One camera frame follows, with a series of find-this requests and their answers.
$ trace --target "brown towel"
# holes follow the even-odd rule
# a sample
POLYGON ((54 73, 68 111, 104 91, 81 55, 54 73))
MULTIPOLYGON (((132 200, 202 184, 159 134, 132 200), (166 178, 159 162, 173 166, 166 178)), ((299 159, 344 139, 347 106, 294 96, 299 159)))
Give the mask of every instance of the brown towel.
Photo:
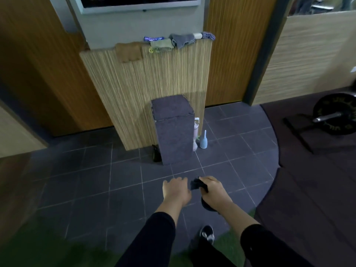
POLYGON ((131 62, 142 60, 141 42, 118 43, 115 45, 119 62, 131 62))

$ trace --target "green towel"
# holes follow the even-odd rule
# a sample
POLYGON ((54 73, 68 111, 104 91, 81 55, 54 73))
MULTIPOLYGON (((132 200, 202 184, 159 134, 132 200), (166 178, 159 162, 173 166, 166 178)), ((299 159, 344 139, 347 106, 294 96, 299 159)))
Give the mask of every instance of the green towel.
POLYGON ((174 48, 172 40, 170 40, 169 38, 151 41, 151 47, 154 52, 169 52, 174 48))

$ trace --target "weight plate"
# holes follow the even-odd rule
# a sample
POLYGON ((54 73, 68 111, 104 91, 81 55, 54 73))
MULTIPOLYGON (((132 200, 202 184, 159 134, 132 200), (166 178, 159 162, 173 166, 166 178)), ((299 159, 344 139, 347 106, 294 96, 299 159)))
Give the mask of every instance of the weight plate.
POLYGON ((347 135, 356 132, 355 95, 353 93, 337 93, 321 98, 314 106, 314 118, 334 112, 342 112, 343 115, 320 122, 317 125, 331 135, 347 135))

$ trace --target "hand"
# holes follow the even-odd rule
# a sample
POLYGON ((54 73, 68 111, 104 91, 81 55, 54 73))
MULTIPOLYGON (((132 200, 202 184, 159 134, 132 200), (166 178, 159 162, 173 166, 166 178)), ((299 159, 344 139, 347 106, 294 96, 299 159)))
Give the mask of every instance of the hand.
POLYGON ((199 177, 199 179, 207 185, 208 193, 200 187, 203 200, 213 209, 220 212, 226 204, 232 202, 223 185, 213 176, 199 177))
POLYGON ((178 202, 181 207, 184 207, 192 199, 192 192, 188 189, 188 178, 183 180, 181 177, 173 178, 168 183, 163 181, 163 198, 164 201, 178 202))

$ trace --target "sneaker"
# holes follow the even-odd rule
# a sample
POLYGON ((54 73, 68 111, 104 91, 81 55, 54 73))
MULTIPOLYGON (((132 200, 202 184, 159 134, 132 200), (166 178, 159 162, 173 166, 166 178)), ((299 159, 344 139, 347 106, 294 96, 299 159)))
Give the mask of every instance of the sneaker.
POLYGON ((200 238, 206 239, 209 243, 213 244, 215 240, 214 236, 214 231, 212 230, 212 227, 209 225, 206 225, 200 230, 199 233, 200 238))

